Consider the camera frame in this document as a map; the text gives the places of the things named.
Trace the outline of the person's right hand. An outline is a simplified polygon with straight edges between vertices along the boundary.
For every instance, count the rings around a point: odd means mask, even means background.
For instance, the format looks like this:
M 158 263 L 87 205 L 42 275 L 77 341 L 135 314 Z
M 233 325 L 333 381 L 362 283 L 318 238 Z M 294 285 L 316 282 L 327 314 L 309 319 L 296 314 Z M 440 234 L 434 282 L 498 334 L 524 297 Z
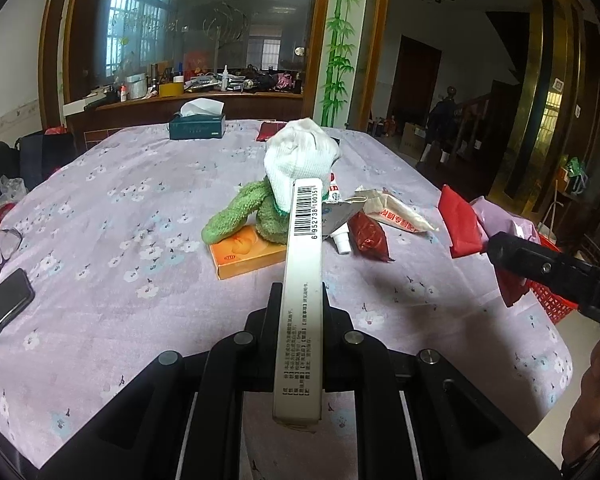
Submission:
M 581 379 L 581 391 L 573 405 L 562 438 L 566 465 L 592 451 L 600 442 L 600 340 L 591 353 L 590 366 Z

